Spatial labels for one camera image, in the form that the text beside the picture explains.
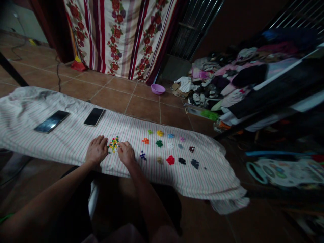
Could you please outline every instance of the purple plastic piece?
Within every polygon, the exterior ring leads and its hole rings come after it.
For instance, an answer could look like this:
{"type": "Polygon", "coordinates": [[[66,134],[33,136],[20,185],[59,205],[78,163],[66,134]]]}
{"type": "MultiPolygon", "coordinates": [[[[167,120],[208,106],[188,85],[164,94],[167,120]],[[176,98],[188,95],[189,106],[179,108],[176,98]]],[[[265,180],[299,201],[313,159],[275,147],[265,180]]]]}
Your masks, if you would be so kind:
{"type": "Polygon", "coordinates": [[[152,92],[156,95],[161,95],[165,92],[165,88],[158,84],[151,85],[152,92]]]}

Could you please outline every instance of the metal gate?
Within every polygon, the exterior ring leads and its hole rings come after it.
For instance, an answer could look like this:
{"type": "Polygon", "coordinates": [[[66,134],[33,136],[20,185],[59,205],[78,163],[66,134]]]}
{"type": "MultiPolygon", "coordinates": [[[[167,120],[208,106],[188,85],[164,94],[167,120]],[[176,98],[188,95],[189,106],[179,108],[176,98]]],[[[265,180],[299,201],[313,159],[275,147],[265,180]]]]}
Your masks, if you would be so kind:
{"type": "Polygon", "coordinates": [[[270,22],[271,28],[315,28],[319,35],[324,34],[324,1],[291,0],[270,22]]]}
{"type": "Polygon", "coordinates": [[[224,0],[190,0],[168,54],[191,61],[224,0]]]}

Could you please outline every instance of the ironing board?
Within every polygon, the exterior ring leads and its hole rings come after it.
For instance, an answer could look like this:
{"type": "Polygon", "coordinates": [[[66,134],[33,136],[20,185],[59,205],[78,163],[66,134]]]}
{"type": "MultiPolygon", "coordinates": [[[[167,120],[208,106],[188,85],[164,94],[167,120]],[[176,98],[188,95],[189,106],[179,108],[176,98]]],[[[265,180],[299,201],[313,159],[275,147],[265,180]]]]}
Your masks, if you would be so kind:
{"type": "MultiPolygon", "coordinates": [[[[118,136],[119,141],[131,143],[137,162],[151,182],[171,185],[183,196],[208,199],[220,214],[230,213],[249,203],[249,199],[243,197],[246,190],[240,186],[224,157],[225,149],[212,138],[110,110],[105,111],[96,127],[85,126],[83,123],[94,107],[98,106],[48,89],[17,88],[0,99],[0,147],[40,159],[81,165],[92,139],[105,135],[110,142],[118,136]],[[70,115],[49,134],[34,131],[58,110],[70,115]],[[174,138],[169,138],[168,134],[173,134],[174,138]],[[148,144],[142,142],[145,138],[149,140],[148,144]],[[157,146],[158,140],[163,143],[162,147],[157,146]],[[159,156],[163,164],[157,162],[159,156]],[[170,156],[174,158],[171,165],[167,162],[170,156]],[[198,168],[191,164],[193,160],[199,162],[198,168]]],[[[130,177],[118,153],[111,148],[109,151],[101,162],[101,172],[130,177]]]]}

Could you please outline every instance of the floral curtain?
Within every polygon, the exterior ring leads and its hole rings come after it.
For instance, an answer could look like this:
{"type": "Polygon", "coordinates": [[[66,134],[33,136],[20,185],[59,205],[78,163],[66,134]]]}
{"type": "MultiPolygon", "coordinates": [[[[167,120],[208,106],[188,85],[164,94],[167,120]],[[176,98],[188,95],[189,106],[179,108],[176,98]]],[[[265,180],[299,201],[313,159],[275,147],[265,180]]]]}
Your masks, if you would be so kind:
{"type": "Polygon", "coordinates": [[[81,58],[90,69],[147,82],[159,68],[177,0],[64,1],[81,58]]]}

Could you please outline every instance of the smartphone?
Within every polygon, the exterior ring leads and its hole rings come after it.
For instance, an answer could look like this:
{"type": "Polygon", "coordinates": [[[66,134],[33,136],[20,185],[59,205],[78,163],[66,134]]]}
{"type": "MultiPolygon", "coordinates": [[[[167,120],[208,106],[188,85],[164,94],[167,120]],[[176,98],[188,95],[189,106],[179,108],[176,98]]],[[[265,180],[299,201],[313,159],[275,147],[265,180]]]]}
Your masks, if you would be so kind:
{"type": "Polygon", "coordinates": [[[34,130],[42,133],[50,133],[57,125],[59,125],[70,113],[65,111],[57,111],[45,122],[39,124],[34,130]]]}
{"type": "Polygon", "coordinates": [[[104,112],[105,110],[103,109],[93,108],[93,110],[85,120],[84,125],[95,127],[100,121],[104,112]]]}

